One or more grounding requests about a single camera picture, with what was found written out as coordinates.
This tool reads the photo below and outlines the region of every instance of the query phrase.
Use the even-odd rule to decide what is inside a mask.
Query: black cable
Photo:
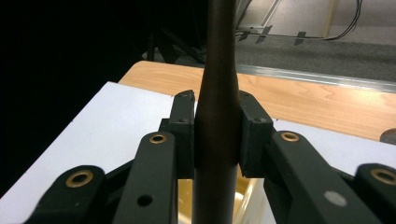
[[[355,12],[355,16],[352,20],[352,22],[348,25],[348,27],[345,29],[343,33],[341,33],[338,36],[334,37],[314,37],[314,36],[305,36],[305,37],[299,37],[299,36],[291,36],[291,35],[263,35],[263,34],[257,34],[257,33],[249,33],[247,36],[265,36],[265,37],[279,37],[279,38],[293,38],[293,39],[303,39],[303,40],[336,40],[344,37],[347,35],[352,29],[356,28],[356,24],[358,22],[359,16],[361,15],[361,4],[363,0],[356,0],[357,2],[357,9]]]

